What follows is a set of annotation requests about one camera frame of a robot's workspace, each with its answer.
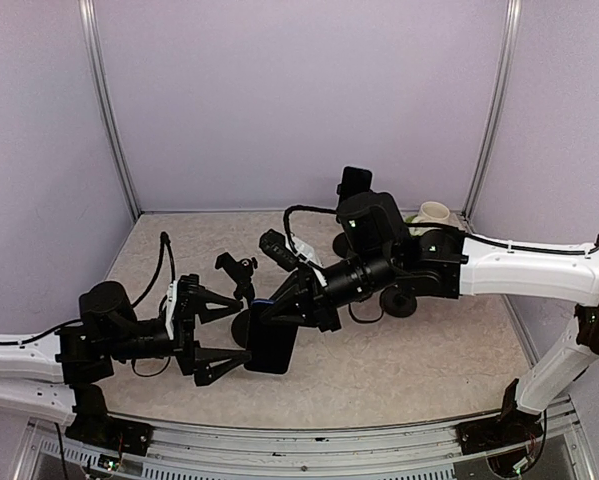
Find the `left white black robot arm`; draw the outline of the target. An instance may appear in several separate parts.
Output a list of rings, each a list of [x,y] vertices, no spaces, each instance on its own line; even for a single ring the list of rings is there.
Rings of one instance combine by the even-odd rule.
[[[0,408],[61,426],[78,420],[94,442],[112,443],[119,424],[98,383],[113,376],[114,365],[173,360],[195,385],[208,386],[251,355],[204,348],[195,327],[241,309],[187,275],[169,285],[156,317],[141,320],[121,283],[102,282],[80,296],[77,319],[28,338],[0,335]]]

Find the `teal phone black screen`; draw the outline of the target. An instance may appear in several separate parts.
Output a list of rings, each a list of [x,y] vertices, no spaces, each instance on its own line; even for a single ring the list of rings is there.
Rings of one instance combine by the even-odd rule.
[[[341,201],[371,189],[373,174],[370,170],[345,166],[342,172],[337,194]]]

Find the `blue phone black screen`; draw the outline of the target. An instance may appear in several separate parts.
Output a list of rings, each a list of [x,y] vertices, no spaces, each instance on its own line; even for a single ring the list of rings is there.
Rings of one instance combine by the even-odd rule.
[[[246,349],[251,358],[244,368],[250,372],[284,375],[290,366],[298,326],[265,323],[263,314],[272,305],[272,301],[263,299],[255,299],[250,305]]]

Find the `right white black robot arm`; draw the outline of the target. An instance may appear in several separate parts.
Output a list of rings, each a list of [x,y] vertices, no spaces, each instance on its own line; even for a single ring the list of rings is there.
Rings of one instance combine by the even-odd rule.
[[[571,301],[576,309],[565,332],[507,388],[501,413],[490,423],[491,436],[510,444],[599,358],[599,238],[581,245],[517,244],[443,224],[412,235],[386,192],[351,196],[339,203],[335,216],[349,253],[328,267],[301,252],[289,230],[261,237],[261,250],[288,278],[269,299],[251,305],[249,370],[285,373],[300,328],[338,330],[339,309],[374,294],[395,317],[422,296],[503,294]]]

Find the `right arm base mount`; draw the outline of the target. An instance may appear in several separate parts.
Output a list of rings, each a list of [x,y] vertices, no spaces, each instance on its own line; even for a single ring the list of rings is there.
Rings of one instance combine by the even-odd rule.
[[[462,454],[471,455],[538,439],[543,427],[539,421],[506,423],[488,417],[459,423],[456,433]]]

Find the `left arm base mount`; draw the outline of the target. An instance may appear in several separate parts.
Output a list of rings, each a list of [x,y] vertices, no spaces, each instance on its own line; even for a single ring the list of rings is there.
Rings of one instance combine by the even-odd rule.
[[[69,439],[87,445],[144,457],[150,446],[153,427],[110,415],[77,414],[65,433]]]

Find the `black pole phone stand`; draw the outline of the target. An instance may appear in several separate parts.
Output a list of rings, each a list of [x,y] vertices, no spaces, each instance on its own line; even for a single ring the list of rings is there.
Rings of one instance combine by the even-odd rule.
[[[371,181],[350,181],[340,183],[339,188],[339,203],[336,207],[336,221],[342,228],[342,233],[338,234],[332,243],[333,252],[340,258],[347,258],[350,255],[350,251],[353,251],[354,241],[352,240],[352,227],[349,225],[347,218],[342,217],[345,208],[348,206],[350,201],[361,194],[369,193],[372,191]]]
[[[258,268],[254,257],[236,260],[230,253],[220,254],[215,261],[216,270],[224,270],[235,283],[233,296],[236,300],[244,300],[246,307],[238,313],[231,324],[231,335],[238,346],[246,348],[250,324],[250,304],[255,299],[255,288],[252,277]]]

